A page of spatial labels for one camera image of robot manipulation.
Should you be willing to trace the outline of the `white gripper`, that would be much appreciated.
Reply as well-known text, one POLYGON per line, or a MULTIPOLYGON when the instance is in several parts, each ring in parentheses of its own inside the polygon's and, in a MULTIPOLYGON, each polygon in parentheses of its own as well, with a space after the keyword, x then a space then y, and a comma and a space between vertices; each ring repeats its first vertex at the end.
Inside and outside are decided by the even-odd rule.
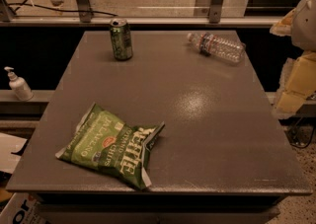
MULTIPOLYGON (((292 44, 303 50, 316 50, 316 0, 300 0, 295 10, 272 25, 270 33, 291 36, 292 44)), ((273 116, 290 118, 315 92, 316 52, 304 51, 297 59, 288 58, 279 77, 273 116)))

